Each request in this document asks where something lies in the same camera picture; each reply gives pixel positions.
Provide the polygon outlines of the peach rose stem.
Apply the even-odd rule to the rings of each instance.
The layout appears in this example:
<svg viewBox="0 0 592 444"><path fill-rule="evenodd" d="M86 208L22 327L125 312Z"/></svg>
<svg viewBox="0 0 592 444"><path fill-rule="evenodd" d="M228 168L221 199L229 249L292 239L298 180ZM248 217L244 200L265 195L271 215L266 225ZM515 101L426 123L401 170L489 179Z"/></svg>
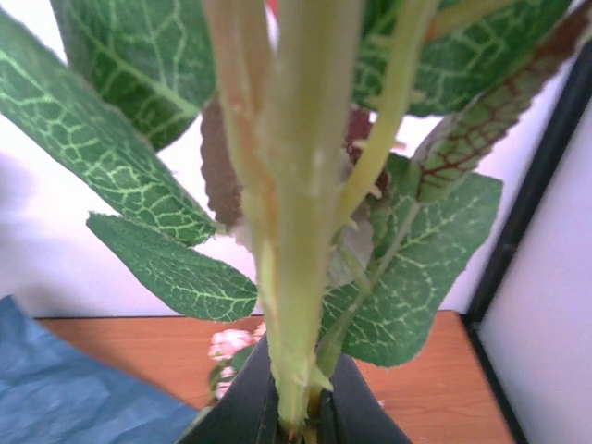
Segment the peach rose stem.
<svg viewBox="0 0 592 444"><path fill-rule="evenodd" d="M175 312L264 312L281 443L339 357L411 361L485 241L476 168L591 37L570 1L55 1L1 17L1 112L111 208L88 229Z"/></svg>

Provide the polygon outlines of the pink yellow flower bouquet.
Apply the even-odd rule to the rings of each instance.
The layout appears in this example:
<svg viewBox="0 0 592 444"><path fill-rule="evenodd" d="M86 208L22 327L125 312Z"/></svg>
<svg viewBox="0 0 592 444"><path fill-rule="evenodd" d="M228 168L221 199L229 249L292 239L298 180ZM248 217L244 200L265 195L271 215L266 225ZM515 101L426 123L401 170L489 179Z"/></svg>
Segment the pink yellow flower bouquet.
<svg viewBox="0 0 592 444"><path fill-rule="evenodd" d="M229 328L212 336L208 356L214 367L207 379L212 403L223 398L265 333L262 322L253 331Z"/></svg>

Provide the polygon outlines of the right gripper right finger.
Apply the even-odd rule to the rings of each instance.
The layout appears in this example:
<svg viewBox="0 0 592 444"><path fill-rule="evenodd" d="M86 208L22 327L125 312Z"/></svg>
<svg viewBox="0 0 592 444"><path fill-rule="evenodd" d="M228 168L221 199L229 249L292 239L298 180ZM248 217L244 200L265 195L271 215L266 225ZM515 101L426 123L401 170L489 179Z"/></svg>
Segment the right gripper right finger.
<svg viewBox="0 0 592 444"><path fill-rule="evenodd" d="M355 361L339 357L321 395L318 442L326 444L407 444L411 440L380 406Z"/></svg>

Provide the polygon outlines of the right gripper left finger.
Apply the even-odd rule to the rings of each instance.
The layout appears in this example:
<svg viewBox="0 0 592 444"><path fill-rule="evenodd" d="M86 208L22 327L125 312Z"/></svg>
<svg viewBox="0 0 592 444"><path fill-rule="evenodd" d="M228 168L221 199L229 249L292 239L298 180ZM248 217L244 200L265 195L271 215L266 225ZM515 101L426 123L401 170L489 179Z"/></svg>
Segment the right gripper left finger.
<svg viewBox="0 0 592 444"><path fill-rule="evenodd" d="M283 441L267 339L261 338L221 401L181 444L274 444Z"/></svg>

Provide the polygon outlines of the blue paper bouquet wrapper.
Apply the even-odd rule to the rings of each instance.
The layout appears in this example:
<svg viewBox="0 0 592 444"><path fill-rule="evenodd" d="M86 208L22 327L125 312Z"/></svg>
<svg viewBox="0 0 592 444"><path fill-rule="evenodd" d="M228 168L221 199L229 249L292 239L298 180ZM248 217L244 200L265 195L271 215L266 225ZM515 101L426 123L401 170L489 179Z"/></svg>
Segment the blue paper bouquet wrapper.
<svg viewBox="0 0 592 444"><path fill-rule="evenodd" d="M1 300L4 444L165 444L197 412L164 391L76 350Z"/></svg>

